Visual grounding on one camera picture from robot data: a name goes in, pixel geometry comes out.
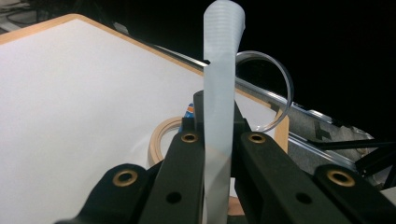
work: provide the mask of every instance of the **clear plastic ring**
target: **clear plastic ring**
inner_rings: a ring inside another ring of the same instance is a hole
[[[291,80],[290,74],[289,74],[288,70],[286,69],[286,67],[281,62],[279,62],[277,59],[275,59],[265,53],[261,53],[261,52],[254,51],[254,50],[239,52],[236,54],[236,60],[235,60],[236,67],[238,67],[238,65],[240,65],[242,63],[250,62],[252,60],[264,60],[264,61],[274,64],[279,69],[279,71],[282,73],[283,78],[286,82],[286,88],[287,88],[287,92],[288,92],[287,99],[285,99],[284,97],[282,97],[274,92],[270,92],[270,91],[264,90],[262,88],[259,88],[255,85],[253,85],[252,83],[249,83],[241,78],[238,78],[238,77],[236,78],[237,84],[244,86],[251,91],[255,91],[258,94],[267,95],[270,98],[276,100],[278,103],[285,105],[283,111],[282,110],[277,111],[276,117],[274,118],[274,120],[272,122],[270,122],[269,124],[260,125],[258,130],[256,130],[257,132],[265,133],[265,132],[268,132],[268,131],[274,129],[276,127],[276,125],[279,124],[282,121],[282,119],[288,115],[292,101],[293,101],[294,86],[293,86],[293,82]]]

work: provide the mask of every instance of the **white surface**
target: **white surface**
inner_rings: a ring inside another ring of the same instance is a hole
[[[396,187],[384,189],[381,193],[396,206]]]
[[[218,0],[204,14],[205,198],[208,224],[227,223],[230,194],[235,57],[245,29],[245,12]]]
[[[79,20],[0,45],[0,223],[74,217],[108,169],[147,167],[155,127],[202,88],[190,70]],[[252,126],[274,118],[236,101]]]

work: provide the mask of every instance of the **masking tape roll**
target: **masking tape roll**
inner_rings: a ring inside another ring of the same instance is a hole
[[[161,139],[163,136],[180,125],[181,117],[174,117],[165,120],[154,130],[148,145],[148,164],[150,167],[163,160],[163,154],[161,153]]]

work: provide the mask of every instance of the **metal ring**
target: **metal ring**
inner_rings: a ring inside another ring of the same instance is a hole
[[[254,50],[247,50],[247,51],[239,52],[236,54],[236,65],[240,64],[243,61],[246,61],[246,59],[249,59],[249,58],[262,59],[269,63],[273,63],[279,69],[279,71],[282,73],[283,78],[285,79],[285,82],[286,82],[287,89],[288,89],[288,99],[286,101],[286,107],[283,110],[283,112],[280,114],[280,116],[278,114],[276,114],[277,119],[274,119],[271,123],[265,125],[264,127],[260,128],[258,130],[259,132],[265,133],[265,132],[268,132],[268,131],[274,129],[275,126],[278,125],[282,121],[282,119],[288,115],[292,101],[293,101],[293,97],[294,97],[294,86],[293,86],[293,82],[291,80],[290,74],[289,74],[288,70],[286,69],[286,67],[282,63],[280,63],[278,60],[276,60],[275,58],[269,56],[268,54],[264,54],[264,53],[254,51]],[[249,88],[250,90],[258,91],[260,93],[269,92],[269,91],[263,90],[262,88],[255,86],[249,82],[246,82],[245,80],[242,80],[241,78],[237,78],[236,81],[238,84],[241,84],[241,85]],[[273,92],[271,92],[270,95],[273,96],[274,98],[276,98],[278,101],[282,101],[283,97],[280,97]]]
[[[327,177],[329,179],[343,187],[353,187],[355,186],[355,180],[350,176],[349,174],[343,172],[343,171],[338,171],[338,170],[330,170],[327,172]]]
[[[118,171],[113,177],[113,184],[117,187],[132,185],[137,179],[137,172],[133,170]]]

